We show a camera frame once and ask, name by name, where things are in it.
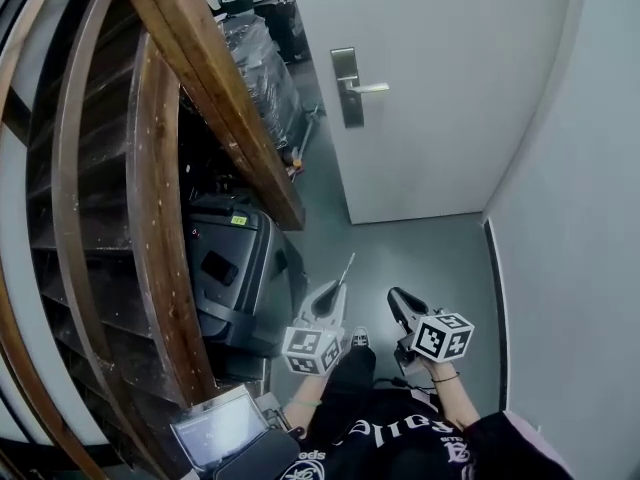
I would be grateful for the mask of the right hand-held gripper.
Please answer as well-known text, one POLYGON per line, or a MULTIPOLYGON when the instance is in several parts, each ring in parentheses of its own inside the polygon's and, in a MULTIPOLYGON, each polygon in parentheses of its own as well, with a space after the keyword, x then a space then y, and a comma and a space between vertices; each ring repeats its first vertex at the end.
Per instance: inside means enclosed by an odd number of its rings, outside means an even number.
POLYGON ((430 314, 423 300, 398 287, 388 291, 387 302, 405 331, 395 348, 395 360, 403 376, 418 371, 420 357, 441 364, 466 354, 475 326, 459 313, 430 314))

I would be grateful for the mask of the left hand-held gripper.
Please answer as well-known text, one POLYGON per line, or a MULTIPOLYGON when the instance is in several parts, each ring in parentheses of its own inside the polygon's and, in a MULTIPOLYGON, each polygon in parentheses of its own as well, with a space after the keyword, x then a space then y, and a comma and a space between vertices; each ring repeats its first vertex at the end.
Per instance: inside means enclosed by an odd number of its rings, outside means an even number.
POLYGON ((342 352, 347 285, 329 281, 309 293, 293 325, 286 328, 281 355, 291 373, 326 376, 342 352))

